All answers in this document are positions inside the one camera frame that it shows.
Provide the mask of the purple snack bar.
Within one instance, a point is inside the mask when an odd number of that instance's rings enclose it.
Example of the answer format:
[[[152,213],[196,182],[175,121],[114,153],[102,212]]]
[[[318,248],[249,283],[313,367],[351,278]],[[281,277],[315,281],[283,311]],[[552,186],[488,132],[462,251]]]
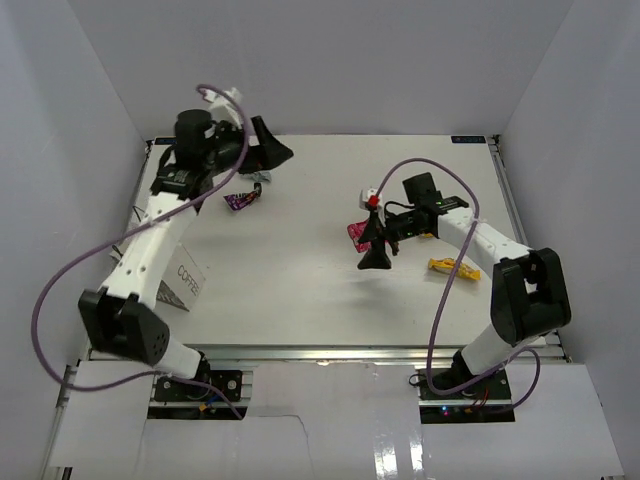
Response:
[[[250,192],[225,195],[224,200],[232,212],[238,212],[256,202],[262,191],[262,184],[256,182]]]

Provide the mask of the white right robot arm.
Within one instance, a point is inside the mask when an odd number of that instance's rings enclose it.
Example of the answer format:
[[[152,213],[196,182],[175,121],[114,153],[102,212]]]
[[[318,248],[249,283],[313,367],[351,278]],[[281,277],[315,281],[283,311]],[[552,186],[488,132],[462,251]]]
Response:
[[[404,240],[430,234],[458,248],[491,281],[489,325],[458,350],[451,366],[426,371],[422,384],[437,395],[472,399],[484,391],[488,376],[505,366],[536,339],[567,325],[571,307],[559,255],[511,240],[480,220],[477,203],[445,197],[429,173],[404,181],[407,202],[400,214],[388,211],[376,189],[361,194],[369,218],[359,240],[369,248],[361,270],[388,270]]]

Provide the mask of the silver snack packet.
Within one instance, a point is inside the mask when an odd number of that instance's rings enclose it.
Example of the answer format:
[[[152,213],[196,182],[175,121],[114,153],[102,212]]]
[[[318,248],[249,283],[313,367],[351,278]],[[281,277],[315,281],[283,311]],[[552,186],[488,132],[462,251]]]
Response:
[[[257,171],[241,174],[241,178],[253,183],[271,183],[272,175],[269,171]]]

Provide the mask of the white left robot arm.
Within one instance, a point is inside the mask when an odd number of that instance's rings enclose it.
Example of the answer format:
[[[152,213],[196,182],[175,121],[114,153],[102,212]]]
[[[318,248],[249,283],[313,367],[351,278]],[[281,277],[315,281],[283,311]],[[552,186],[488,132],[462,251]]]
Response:
[[[150,186],[141,232],[135,234],[118,266],[96,291],[86,290],[78,308],[91,346],[177,377],[188,398],[211,387],[203,356],[172,337],[155,313],[156,296],[182,235],[196,219],[202,195],[215,176],[242,174],[282,165],[293,151],[275,138],[261,117],[252,118],[257,142],[249,145],[244,128],[214,120],[201,109],[178,114],[174,142],[163,152]]]

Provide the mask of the red snack packet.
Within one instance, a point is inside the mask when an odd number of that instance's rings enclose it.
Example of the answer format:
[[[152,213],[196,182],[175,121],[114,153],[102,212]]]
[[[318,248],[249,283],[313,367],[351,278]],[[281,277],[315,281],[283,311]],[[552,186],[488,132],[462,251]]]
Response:
[[[370,248],[369,242],[364,242],[364,243],[360,242],[360,237],[362,236],[367,226],[367,223],[368,221],[365,220],[361,222],[352,223],[347,226],[347,234],[349,238],[352,240],[354,248],[358,253],[364,253],[368,251]]]

